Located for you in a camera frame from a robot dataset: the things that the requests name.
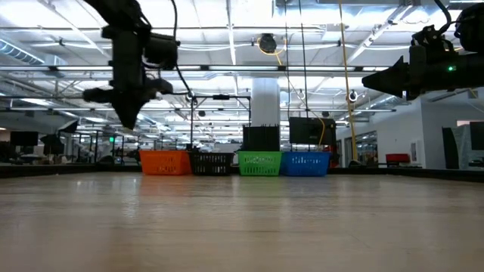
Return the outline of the white square column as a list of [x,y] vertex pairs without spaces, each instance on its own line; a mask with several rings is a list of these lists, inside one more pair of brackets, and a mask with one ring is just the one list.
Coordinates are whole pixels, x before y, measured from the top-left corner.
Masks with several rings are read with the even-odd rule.
[[279,125],[280,87],[277,79],[253,79],[251,92],[251,119],[254,126]]

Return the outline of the black ribbed box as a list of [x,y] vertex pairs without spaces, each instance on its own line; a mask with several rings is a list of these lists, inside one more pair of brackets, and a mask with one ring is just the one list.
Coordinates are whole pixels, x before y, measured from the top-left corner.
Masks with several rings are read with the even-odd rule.
[[279,151],[280,127],[244,126],[242,151]]

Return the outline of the black upright panel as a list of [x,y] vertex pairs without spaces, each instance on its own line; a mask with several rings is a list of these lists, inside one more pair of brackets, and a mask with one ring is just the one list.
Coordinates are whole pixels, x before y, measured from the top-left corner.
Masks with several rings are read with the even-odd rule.
[[459,166],[458,147],[451,128],[442,128],[442,140],[445,157],[445,167],[457,170]]

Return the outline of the black plastic basket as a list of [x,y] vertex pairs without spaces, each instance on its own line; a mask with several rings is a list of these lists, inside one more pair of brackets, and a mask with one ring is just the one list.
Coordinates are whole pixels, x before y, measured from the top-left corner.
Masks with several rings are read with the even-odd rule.
[[234,153],[189,153],[194,175],[225,176],[232,173]]

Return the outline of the green plastic basket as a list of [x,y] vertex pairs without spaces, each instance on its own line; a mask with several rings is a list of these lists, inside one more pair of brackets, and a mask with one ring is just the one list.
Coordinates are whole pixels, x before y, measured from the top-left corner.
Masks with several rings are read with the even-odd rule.
[[239,151],[237,154],[241,176],[279,176],[282,152]]

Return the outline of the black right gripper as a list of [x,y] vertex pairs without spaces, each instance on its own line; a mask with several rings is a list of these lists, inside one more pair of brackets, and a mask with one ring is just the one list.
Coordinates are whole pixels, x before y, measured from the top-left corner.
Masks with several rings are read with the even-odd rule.
[[409,100],[429,91],[484,86],[484,53],[459,55],[420,45],[411,46],[409,53],[409,64],[400,57],[390,68],[363,77],[363,86],[403,98],[408,83]]

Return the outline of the black metal rig frame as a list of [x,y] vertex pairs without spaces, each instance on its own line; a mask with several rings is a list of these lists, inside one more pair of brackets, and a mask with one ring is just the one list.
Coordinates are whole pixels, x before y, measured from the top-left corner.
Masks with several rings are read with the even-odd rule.
[[[190,119],[190,143],[188,145],[188,150],[193,151],[194,146],[194,112],[195,110],[203,104],[206,99],[212,100],[230,100],[235,99],[249,114],[248,126],[251,126],[252,120],[252,101],[250,96],[240,96],[240,95],[230,95],[230,94],[214,94],[214,95],[193,95],[191,98],[191,119]],[[241,99],[248,100],[248,106],[241,102]]]

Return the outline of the blue plastic basket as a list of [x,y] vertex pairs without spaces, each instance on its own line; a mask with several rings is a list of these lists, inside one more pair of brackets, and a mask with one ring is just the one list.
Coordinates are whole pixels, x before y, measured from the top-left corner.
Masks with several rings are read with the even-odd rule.
[[329,152],[284,152],[281,174],[294,177],[324,177],[330,167]]

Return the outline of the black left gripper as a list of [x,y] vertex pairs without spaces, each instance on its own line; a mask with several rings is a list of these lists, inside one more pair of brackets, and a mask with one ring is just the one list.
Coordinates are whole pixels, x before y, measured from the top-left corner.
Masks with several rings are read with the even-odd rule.
[[[161,77],[150,79],[146,69],[162,70],[144,58],[144,48],[149,41],[149,29],[127,30],[106,26],[101,36],[111,40],[113,57],[108,63],[113,69],[110,89],[91,88],[82,93],[82,99],[100,104],[111,103],[125,128],[133,129],[141,108],[153,100],[157,93],[172,94],[171,83]],[[129,100],[129,105],[117,98]]]

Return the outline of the orange plastic basket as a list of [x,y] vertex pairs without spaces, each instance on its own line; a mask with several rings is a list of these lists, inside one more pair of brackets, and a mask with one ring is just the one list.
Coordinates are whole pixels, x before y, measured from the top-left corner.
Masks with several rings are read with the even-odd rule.
[[185,150],[142,150],[141,169],[146,175],[190,175],[189,153]]

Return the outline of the black monitor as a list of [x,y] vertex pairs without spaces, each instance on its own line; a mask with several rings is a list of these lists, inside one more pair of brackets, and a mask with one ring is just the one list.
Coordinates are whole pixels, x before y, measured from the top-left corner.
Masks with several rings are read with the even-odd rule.
[[333,119],[290,117],[290,143],[334,146],[336,122]]
[[470,122],[472,150],[484,150],[484,122]]
[[12,131],[10,133],[10,142],[16,147],[37,146],[39,133],[37,131]]

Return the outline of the red bin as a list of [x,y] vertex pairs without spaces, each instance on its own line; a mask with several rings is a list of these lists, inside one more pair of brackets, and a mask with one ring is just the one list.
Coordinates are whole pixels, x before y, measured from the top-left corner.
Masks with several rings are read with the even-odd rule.
[[386,154],[386,163],[409,163],[410,156],[407,153],[388,153]]

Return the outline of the long ceiling light bar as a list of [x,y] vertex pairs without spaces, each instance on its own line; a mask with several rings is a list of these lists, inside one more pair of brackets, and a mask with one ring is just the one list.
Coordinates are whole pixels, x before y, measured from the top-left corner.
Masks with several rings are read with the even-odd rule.
[[[344,66],[249,66],[249,65],[181,65],[181,71],[217,71],[217,72],[259,72],[259,71],[309,71],[309,72],[343,72]],[[59,71],[108,71],[110,66],[50,66]]]

